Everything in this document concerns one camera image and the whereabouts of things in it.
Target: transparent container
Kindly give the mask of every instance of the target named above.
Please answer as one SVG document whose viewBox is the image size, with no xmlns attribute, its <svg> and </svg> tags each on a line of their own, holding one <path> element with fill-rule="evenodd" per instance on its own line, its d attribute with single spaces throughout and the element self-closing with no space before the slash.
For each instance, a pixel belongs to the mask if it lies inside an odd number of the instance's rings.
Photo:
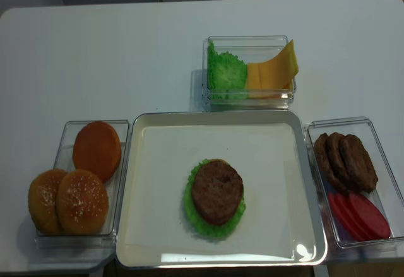
<svg viewBox="0 0 404 277">
<path fill-rule="evenodd" d="M 202 97 L 207 110 L 287 109 L 294 101 L 296 81 L 281 90 L 211 89 L 208 79 L 208 44 L 220 54 L 237 55 L 246 64 L 274 58 L 288 43 L 286 36 L 209 37 L 203 42 Z"/>
<path fill-rule="evenodd" d="M 74 171 L 73 145 L 79 131 L 91 121 L 70 121 L 64 126 L 61 142 L 57 151 L 54 168 L 68 172 Z M 93 235 L 44 235 L 37 230 L 35 241 L 39 249 L 59 247 L 106 248 L 114 247 L 118 231 L 119 213 L 122 205 L 126 165 L 129 152 L 129 122 L 105 121 L 110 124 L 121 142 L 121 162 L 114 175 L 105 183 L 109 199 L 109 210 L 105 223 L 99 233 Z"/>
<path fill-rule="evenodd" d="M 370 200 L 378 210 L 383 214 L 389 223 L 391 235 L 388 239 L 370 240 L 364 242 L 355 241 L 349 233 L 342 227 L 331 211 L 327 195 L 329 192 L 336 192 L 328 181 L 321 175 L 316 158 L 314 156 L 314 142 L 322 133 L 328 135 L 338 132 L 344 135 L 356 135 L 369 153 L 374 165 L 377 177 L 376 189 L 370 194 L 362 193 Z M 366 247 L 368 245 L 377 245 L 383 249 L 391 248 L 388 243 L 404 239 L 404 200 L 400 189 L 396 183 L 394 175 L 390 169 L 380 141 L 372 122 L 366 117 L 355 117 L 349 119 L 334 119 L 328 121 L 315 121 L 305 127 L 307 149 L 309 150 L 309 159 L 313 169 L 313 177 L 318 190 L 320 204 L 324 205 L 321 209 L 323 220 L 327 231 L 327 222 L 329 232 L 333 234 L 335 242 L 339 248 L 346 249 L 351 247 Z"/>
</svg>

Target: white tray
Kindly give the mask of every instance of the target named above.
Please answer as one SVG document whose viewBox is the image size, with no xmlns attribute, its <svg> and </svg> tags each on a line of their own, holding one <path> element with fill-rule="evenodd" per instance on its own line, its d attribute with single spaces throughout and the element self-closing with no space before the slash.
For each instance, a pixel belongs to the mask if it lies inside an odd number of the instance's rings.
<svg viewBox="0 0 404 277">
<path fill-rule="evenodd" d="M 192 168 L 222 158 L 247 209 L 225 240 L 182 210 Z M 290 111 L 145 114 L 133 126 L 116 245 L 125 267 L 318 264 L 327 253 L 302 125 Z"/>
</svg>

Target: burger patty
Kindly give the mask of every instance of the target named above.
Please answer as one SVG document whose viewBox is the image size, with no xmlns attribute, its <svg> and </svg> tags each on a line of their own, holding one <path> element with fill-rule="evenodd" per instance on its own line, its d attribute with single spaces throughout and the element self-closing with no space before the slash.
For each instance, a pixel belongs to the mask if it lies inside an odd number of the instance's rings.
<svg viewBox="0 0 404 277">
<path fill-rule="evenodd" d="M 379 179 L 360 139 L 355 135 L 346 135 L 341 139 L 339 147 L 352 180 L 363 191 L 372 192 Z"/>
<path fill-rule="evenodd" d="M 340 133 L 333 133 L 326 140 L 328 159 L 335 176 L 350 190 L 358 191 L 358 187 L 348 174 L 340 153 L 340 140 L 345 136 Z"/>
<path fill-rule="evenodd" d="M 317 163 L 319 165 L 321 173 L 326 180 L 340 193 L 346 193 L 347 187 L 335 177 L 334 171 L 331 168 L 330 161 L 328 160 L 326 152 L 326 140 L 328 135 L 326 133 L 320 135 L 314 143 L 314 154 L 316 155 Z"/>
<path fill-rule="evenodd" d="M 240 175 L 223 160 L 212 160 L 199 168 L 192 186 L 198 213 L 212 225 L 223 225 L 239 207 L 244 186 Z"/>
</svg>

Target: red tomato slice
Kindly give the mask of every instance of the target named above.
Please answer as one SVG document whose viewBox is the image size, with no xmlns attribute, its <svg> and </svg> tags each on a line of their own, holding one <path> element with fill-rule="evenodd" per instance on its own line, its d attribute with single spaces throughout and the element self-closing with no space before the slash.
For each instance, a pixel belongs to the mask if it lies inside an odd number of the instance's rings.
<svg viewBox="0 0 404 277">
<path fill-rule="evenodd" d="M 330 203 L 331 210 L 336 216 L 336 219 L 342 224 L 344 229 L 352 236 L 356 241 L 366 241 L 355 225 L 352 224 L 349 219 L 341 212 L 339 205 L 336 203 L 336 196 L 333 193 L 328 193 L 328 202 Z"/>
<path fill-rule="evenodd" d="M 362 226 L 357 222 L 354 214 L 351 212 L 350 205 L 348 203 L 348 198 L 346 198 L 342 194 L 337 194 L 335 196 L 335 202 L 337 206 L 340 208 L 342 215 L 349 221 L 349 223 L 356 229 L 356 231 L 363 237 L 365 240 L 373 240 L 372 235 L 369 234 Z"/>
<path fill-rule="evenodd" d="M 349 193 L 348 203 L 357 222 L 373 239 L 385 239 L 390 236 L 390 226 L 382 213 L 364 196 Z"/>
</svg>

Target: lettuce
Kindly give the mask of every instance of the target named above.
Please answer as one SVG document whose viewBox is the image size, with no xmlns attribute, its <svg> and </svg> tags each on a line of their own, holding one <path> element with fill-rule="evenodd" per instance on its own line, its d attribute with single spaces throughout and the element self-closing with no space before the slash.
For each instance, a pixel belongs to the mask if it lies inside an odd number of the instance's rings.
<svg viewBox="0 0 404 277">
<path fill-rule="evenodd" d="M 235 215 L 231 217 L 231 219 L 226 222 L 224 225 L 211 225 L 207 223 L 201 215 L 199 215 L 198 211 L 195 208 L 194 201 L 192 199 L 192 185 L 195 180 L 195 176 L 198 173 L 198 170 L 208 163 L 209 160 L 205 159 L 199 163 L 196 167 L 194 167 L 191 171 L 191 174 L 188 177 L 188 182 L 185 187 L 183 202 L 184 202 L 184 210 L 185 216 L 188 222 L 194 227 L 194 229 L 200 234 L 208 237 L 216 237 L 223 238 L 229 236 L 240 222 L 241 216 L 246 210 L 246 204 L 244 202 L 244 195 L 240 201 L 239 207 L 235 212 Z"/>
<path fill-rule="evenodd" d="M 243 90 L 247 81 L 247 65 L 229 52 L 218 54 L 213 42 L 209 42 L 208 80 L 211 90 Z M 247 97 L 247 93 L 244 95 L 215 95 L 215 98 L 223 99 Z"/>
</svg>

